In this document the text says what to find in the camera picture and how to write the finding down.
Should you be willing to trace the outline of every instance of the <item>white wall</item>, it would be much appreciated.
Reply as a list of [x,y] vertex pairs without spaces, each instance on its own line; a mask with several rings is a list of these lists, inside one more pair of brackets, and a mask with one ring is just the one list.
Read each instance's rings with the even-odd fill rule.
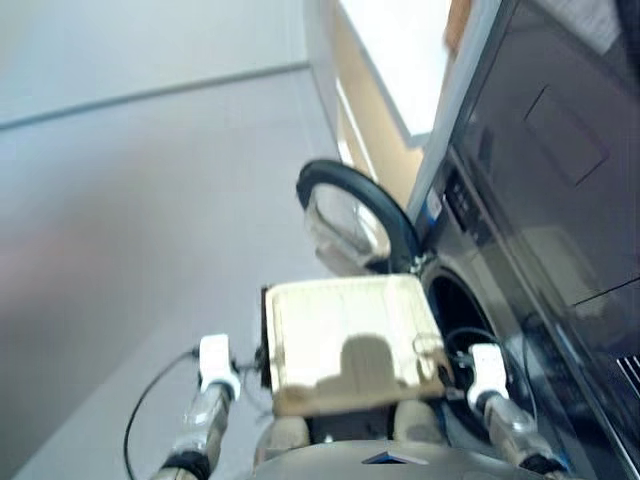
[[[334,150],[308,70],[0,132],[0,478],[73,414],[17,478],[124,479],[127,416],[167,360],[216,332],[250,359],[260,288],[323,275],[295,182]],[[182,372],[133,433],[140,478],[192,393],[170,388]],[[264,426],[238,407],[220,478]]]
[[304,62],[302,2],[0,2],[0,128],[96,100]]
[[307,52],[316,88],[324,105],[333,134],[338,131],[336,94],[335,15],[337,0],[304,0],[304,29]]

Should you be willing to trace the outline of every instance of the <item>black cable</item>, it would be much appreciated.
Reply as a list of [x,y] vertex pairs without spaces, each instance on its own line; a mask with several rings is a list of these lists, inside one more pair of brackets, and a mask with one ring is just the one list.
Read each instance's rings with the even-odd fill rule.
[[188,352],[182,353],[180,356],[172,360],[166,367],[164,367],[160,371],[160,373],[158,373],[153,378],[153,380],[149,382],[149,385],[147,385],[147,387],[142,392],[142,395],[140,395],[140,398],[138,399],[136,406],[133,407],[133,411],[131,412],[131,415],[129,416],[129,421],[127,422],[127,428],[124,431],[124,440],[122,443],[122,455],[124,459],[124,466],[127,469],[127,476],[129,477],[129,480],[136,480],[136,476],[134,475],[133,469],[131,468],[131,459],[129,458],[129,435],[131,434],[131,426],[133,425],[133,421],[136,418],[138,410],[140,410],[140,406],[142,405],[142,402],[144,402],[144,399],[147,397],[149,392],[162,379],[162,377],[164,377],[167,373],[169,373],[180,362],[182,362],[183,360],[187,360],[189,358],[196,358],[196,359],[198,358],[197,347],[189,350]]
[[527,385],[527,390],[529,392],[529,397],[531,398],[531,416],[533,417],[534,422],[538,423],[538,406],[537,406],[537,403],[536,403],[535,394],[533,393],[533,387],[531,385],[531,380],[529,379],[529,376],[526,374],[526,372],[523,372],[522,368],[520,367],[520,365],[517,362],[517,359],[515,358],[515,355],[511,352],[511,350],[509,350],[498,339],[498,337],[496,337],[492,333],[487,332],[486,330],[482,330],[481,328],[476,328],[476,327],[459,327],[459,328],[455,328],[455,329],[451,330],[444,337],[444,346],[445,346],[445,351],[447,352],[447,356],[449,356],[449,358],[451,358],[450,352],[449,352],[449,344],[451,343],[451,340],[453,340],[453,338],[455,338],[455,337],[458,337],[458,336],[464,335],[464,334],[479,335],[479,336],[482,336],[482,337],[490,340],[492,343],[495,343],[496,345],[498,345],[500,347],[500,350],[502,351],[502,353],[509,360],[511,360],[510,362],[508,362],[508,364],[510,364],[513,368],[515,368],[518,371],[518,374],[522,376],[522,378],[525,381],[525,384]]
[[253,396],[253,393],[247,387],[247,374],[251,371],[257,372],[257,370],[253,369],[253,370],[244,370],[244,372],[242,373],[242,386],[244,387],[244,394],[247,397],[247,400],[249,400],[249,403],[251,404],[251,406],[255,408],[256,411],[259,413],[258,420],[262,420],[265,417],[269,417],[273,415],[273,411],[269,410],[267,407],[263,405],[260,405],[260,402],[258,401],[258,399],[256,399]]

